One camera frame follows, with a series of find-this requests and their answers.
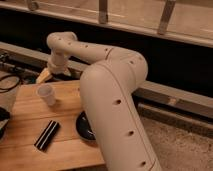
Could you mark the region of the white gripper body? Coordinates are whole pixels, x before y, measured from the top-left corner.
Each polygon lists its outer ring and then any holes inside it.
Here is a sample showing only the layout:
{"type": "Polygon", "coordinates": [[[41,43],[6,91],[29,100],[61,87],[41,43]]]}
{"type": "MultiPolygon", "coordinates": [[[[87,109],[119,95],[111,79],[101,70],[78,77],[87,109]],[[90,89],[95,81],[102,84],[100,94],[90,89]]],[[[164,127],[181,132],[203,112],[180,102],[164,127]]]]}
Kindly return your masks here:
{"type": "Polygon", "coordinates": [[[52,74],[62,74],[68,69],[68,59],[63,54],[52,53],[47,68],[52,74]]]}

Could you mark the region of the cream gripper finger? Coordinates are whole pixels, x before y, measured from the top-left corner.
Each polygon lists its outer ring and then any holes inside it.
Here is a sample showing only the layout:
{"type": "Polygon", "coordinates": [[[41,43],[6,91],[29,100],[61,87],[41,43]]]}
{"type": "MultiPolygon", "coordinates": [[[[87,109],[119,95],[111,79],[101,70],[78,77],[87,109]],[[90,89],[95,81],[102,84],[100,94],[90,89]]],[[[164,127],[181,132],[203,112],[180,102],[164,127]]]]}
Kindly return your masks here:
{"type": "Polygon", "coordinates": [[[71,72],[70,72],[70,70],[67,68],[67,69],[65,69],[65,71],[63,72],[63,74],[65,75],[65,76],[71,76],[72,74],[71,74],[71,72]]]}
{"type": "Polygon", "coordinates": [[[45,81],[48,81],[51,78],[52,74],[50,73],[50,71],[47,68],[44,68],[40,73],[40,75],[37,77],[36,83],[37,84],[44,83],[45,81]]]}

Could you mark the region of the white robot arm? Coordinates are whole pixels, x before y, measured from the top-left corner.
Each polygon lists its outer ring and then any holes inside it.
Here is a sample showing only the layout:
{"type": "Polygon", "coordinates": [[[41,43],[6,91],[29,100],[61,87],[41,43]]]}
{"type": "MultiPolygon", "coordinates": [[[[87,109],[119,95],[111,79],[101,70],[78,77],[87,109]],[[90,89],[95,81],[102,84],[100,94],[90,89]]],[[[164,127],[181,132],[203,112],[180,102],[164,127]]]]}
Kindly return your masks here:
{"type": "Polygon", "coordinates": [[[80,97],[108,171],[162,171],[132,99],[148,74],[143,55],[81,42],[73,32],[51,33],[47,45],[51,73],[64,72],[71,56],[89,64],[80,77],[80,97]]]}

